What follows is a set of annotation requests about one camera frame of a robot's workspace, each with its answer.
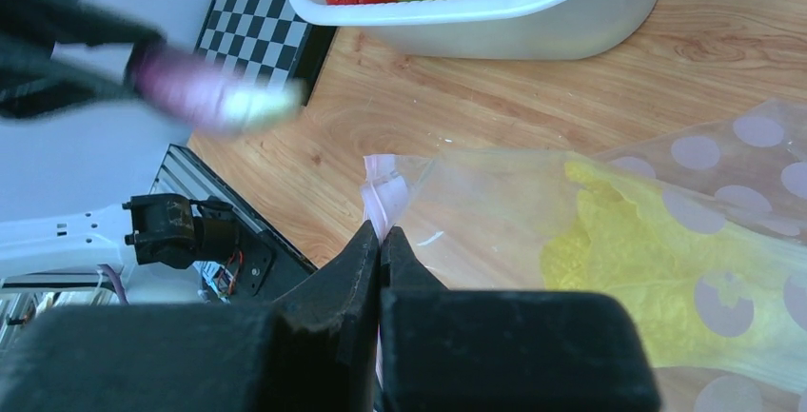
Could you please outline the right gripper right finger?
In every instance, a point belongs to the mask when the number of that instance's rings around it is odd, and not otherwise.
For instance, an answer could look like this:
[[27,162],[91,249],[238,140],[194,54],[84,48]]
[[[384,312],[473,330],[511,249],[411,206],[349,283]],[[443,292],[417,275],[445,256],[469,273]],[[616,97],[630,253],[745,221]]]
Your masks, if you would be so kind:
[[637,329],[589,292],[452,290],[399,227],[381,250],[387,411],[658,411]]

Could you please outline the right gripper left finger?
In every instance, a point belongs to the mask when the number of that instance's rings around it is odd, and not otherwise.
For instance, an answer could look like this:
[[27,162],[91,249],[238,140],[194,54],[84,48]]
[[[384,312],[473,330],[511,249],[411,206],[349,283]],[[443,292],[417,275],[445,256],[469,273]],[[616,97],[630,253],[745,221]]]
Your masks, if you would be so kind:
[[63,306],[1,363],[5,411],[368,411],[381,244],[362,225],[270,303]]

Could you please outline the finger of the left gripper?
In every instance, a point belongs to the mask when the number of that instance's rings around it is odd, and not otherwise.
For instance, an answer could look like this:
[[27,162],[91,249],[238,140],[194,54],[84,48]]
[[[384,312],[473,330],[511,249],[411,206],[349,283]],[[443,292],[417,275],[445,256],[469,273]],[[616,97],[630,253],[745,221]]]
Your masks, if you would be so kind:
[[132,45],[133,67],[162,34],[86,0],[1,0],[1,116],[27,121],[98,101],[139,98],[129,74],[113,80],[53,58],[58,44]]

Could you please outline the purple toy eggplant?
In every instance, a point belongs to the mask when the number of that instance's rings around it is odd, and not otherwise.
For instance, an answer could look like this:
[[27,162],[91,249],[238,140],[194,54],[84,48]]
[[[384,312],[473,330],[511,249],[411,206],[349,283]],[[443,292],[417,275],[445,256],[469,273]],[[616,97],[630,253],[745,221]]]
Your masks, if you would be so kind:
[[177,49],[165,42],[136,46],[126,83],[154,108],[193,128],[241,135],[272,128],[300,113],[307,84],[272,82]]

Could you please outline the yellow toy cabbage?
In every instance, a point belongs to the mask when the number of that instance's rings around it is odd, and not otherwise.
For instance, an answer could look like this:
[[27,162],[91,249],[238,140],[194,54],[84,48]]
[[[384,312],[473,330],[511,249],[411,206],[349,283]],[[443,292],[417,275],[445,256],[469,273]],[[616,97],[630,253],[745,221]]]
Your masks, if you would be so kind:
[[577,213],[541,252],[547,287],[615,297],[656,367],[805,370],[806,331],[783,297],[805,273],[803,248],[590,162],[564,171]]

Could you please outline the clear pink zip bag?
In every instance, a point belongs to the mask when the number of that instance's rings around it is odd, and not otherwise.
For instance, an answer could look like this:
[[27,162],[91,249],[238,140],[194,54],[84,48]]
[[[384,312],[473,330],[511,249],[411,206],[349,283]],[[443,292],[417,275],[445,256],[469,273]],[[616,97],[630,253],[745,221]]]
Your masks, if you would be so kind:
[[451,288],[599,292],[638,326],[667,411],[806,407],[806,107],[769,100],[586,157],[364,159],[364,215]]

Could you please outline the white plastic basket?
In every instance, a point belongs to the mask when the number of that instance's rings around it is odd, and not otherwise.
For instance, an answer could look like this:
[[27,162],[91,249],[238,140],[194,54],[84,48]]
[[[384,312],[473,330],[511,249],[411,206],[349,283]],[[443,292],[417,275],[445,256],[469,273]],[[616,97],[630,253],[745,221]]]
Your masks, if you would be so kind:
[[433,0],[345,7],[325,0],[290,2],[311,24],[358,28],[410,55],[580,60],[623,42],[657,0]]

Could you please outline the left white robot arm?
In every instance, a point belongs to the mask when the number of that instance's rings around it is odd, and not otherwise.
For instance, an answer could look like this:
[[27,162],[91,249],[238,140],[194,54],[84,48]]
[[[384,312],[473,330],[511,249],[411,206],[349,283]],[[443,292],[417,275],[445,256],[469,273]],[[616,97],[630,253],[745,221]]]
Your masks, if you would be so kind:
[[[120,80],[53,57],[57,45],[129,45]],[[201,56],[171,46],[156,29],[85,0],[1,0],[1,116],[34,121],[96,101],[139,99],[196,125],[222,124],[237,86]],[[109,268],[136,257],[136,201],[1,229],[1,273],[63,266]]]

